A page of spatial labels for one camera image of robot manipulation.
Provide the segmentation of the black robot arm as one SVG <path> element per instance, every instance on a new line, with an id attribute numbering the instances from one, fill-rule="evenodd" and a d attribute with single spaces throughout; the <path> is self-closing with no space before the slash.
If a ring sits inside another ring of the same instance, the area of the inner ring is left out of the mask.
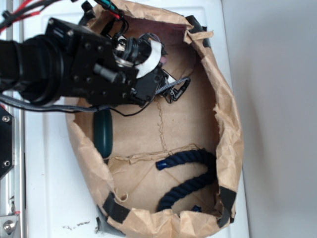
<path id="1" fill-rule="evenodd" d="M 92 110 L 134 104 L 155 96 L 177 101 L 190 78 L 163 68 L 164 44 L 155 34 L 110 37 L 50 19 L 46 32 L 23 43 L 0 43 L 0 89 L 13 90 L 40 110 L 61 97 L 85 99 Z"/>

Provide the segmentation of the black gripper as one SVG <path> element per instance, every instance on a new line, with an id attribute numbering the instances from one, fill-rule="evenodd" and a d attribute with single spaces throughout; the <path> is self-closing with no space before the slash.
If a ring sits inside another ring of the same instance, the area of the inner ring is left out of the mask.
<path id="1" fill-rule="evenodd" d="M 51 18 L 45 40 L 56 50 L 60 64 L 58 96 L 84 98 L 93 106 L 142 107 L 164 83 L 164 46 L 151 35 L 111 39 Z M 176 102 L 190 82 L 184 77 L 169 83 L 162 87 L 162 96 L 169 104 Z"/>

